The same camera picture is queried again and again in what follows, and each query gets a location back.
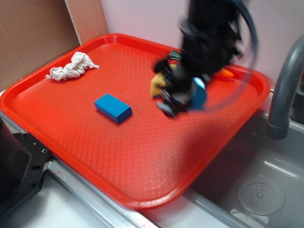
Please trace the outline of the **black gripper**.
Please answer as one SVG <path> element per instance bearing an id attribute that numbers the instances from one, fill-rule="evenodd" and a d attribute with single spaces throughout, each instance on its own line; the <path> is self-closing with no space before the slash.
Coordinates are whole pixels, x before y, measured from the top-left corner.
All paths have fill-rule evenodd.
<path id="1" fill-rule="evenodd" d="M 167 117 L 187 111 L 193 78 L 210 83 L 215 72 L 228 65 L 233 56 L 240 54 L 236 46 L 236 42 L 241 40 L 238 19 L 220 24 L 185 19 L 180 23 L 180 30 L 183 34 L 181 61 L 171 61 L 166 56 L 155 63 L 166 61 L 177 65 L 173 73 L 177 80 L 176 88 L 163 89 L 162 101 L 156 102 Z"/>

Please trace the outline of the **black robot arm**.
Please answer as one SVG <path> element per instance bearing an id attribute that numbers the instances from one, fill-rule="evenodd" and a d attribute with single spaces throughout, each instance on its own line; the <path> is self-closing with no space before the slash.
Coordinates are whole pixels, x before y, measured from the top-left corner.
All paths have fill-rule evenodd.
<path id="1" fill-rule="evenodd" d="M 187 111 L 194 98 L 194 78 L 209 83 L 216 72 L 238 55 L 236 41 L 240 39 L 238 11 L 227 0 L 191 0 L 187 19 L 180 23 L 183 34 L 181 61 L 175 69 L 169 59 L 160 60 L 155 73 L 164 76 L 160 85 L 163 102 L 158 108 L 168 117 Z"/>

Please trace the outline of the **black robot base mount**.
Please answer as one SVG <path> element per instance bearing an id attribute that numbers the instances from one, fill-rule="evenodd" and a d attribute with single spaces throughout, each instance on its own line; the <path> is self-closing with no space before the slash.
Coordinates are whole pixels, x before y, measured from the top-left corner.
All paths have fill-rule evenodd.
<path id="1" fill-rule="evenodd" d="M 12 133 L 0 121 L 0 217 L 36 195 L 49 160 L 49 149 L 28 132 Z"/>

